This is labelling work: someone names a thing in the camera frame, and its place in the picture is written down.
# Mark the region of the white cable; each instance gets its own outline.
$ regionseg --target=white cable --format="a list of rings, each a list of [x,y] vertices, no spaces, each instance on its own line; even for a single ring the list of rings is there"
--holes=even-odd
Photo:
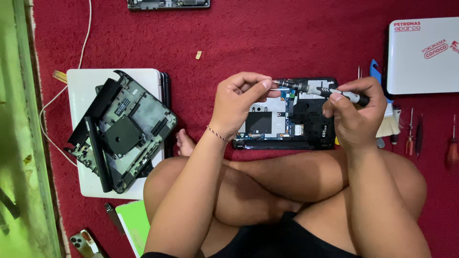
[[[81,68],[81,62],[83,61],[83,54],[84,54],[84,48],[86,47],[86,42],[88,41],[88,37],[89,37],[89,31],[91,30],[91,20],[92,20],[92,5],[91,5],[91,0],[89,0],[89,24],[88,24],[88,33],[86,34],[86,38],[84,39],[84,43],[83,43],[83,48],[81,49],[81,56],[80,56],[80,63],[78,64],[78,69]],[[62,90],[61,92],[59,92],[50,102],[48,102],[48,104],[46,104],[40,111],[40,114],[38,115],[39,117],[39,121],[40,121],[40,128],[41,128],[41,131],[43,132],[43,134],[45,135],[45,137],[48,139],[48,141],[50,143],[52,143],[54,145],[54,147],[56,147],[56,149],[58,151],[60,151],[62,153],[62,155],[64,155],[64,157],[70,161],[70,163],[72,163],[75,167],[77,167],[78,165],[75,164],[75,162],[73,162],[66,154],[65,152],[63,152],[59,147],[57,147],[57,145],[51,141],[51,139],[49,138],[49,136],[45,133],[45,129],[43,129],[43,124],[41,122],[41,115],[43,114],[43,111],[45,111],[45,108],[48,107],[57,97],[59,97],[62,92],[65,91],[65,89],[68,88],[68,85],[66,85]]]

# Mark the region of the green wall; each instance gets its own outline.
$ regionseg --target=green wall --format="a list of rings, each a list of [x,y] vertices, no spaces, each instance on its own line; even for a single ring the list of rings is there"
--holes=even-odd
[[[31,155],[30,162],[24,159]],[[0,187],[19,206],[10,232],[0,231],[2,257],[61,257],[38,124],[23,0],[0,8]]]

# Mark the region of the bracelet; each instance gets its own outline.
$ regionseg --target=bracelet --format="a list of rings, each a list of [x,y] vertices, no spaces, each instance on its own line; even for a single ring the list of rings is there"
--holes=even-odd
[[[207,126],[207,128],[209,128],[209,130],[210,130],[211,132],[213,132],[216,136],[220,137],[220,139],[222,139],[222,140],[224,140],[224,141],[226,141],[226,142],[230,142],[229,140],[226,140],[225,138],[223,138],[222,136],[220,136],[220,135],[218,135],[216,132],[214,132],[212,129],[210,129],[209,126]]]

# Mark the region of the white laptop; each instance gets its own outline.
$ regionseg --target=white laptop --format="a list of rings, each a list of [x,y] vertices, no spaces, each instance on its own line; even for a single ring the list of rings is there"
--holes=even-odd
[[[391,23],[387,91],[459,92],[459,17]]]
[[[103,85],[108,78],[119,79],[119,75],[114,73],[114,70],[126,72],[158,100],[162,101],[160,87],[161,75],[156,69],[70,69],[67,71],[67,82],[70,113],[74,130],[96,97],[95,87]],[[161,144],[157,154],[152,158],[153,166],[155,167],[163,159],[164,144]],[[143,187],[146,178],[135,179],[131,187],[122,194],[117,194],[115,191],[104,193],[99,177],[82,163],[77,163],[80,190],[83,196],[133,200],[143,199]]]

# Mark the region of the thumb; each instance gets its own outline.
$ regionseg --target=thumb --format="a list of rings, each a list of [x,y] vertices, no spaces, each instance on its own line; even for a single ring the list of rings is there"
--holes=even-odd
[[[247,106],[255,103],[261,96],[263,96],[273,84],[273,81],[270,79],[264,80],[255,84],[248,91],[241,95],[242,101]]]
[[[330,102],[334,109],[340,114],[342,122],[349,124],[360,118],[360,113],[345,96],[334,92],[330,95]]]

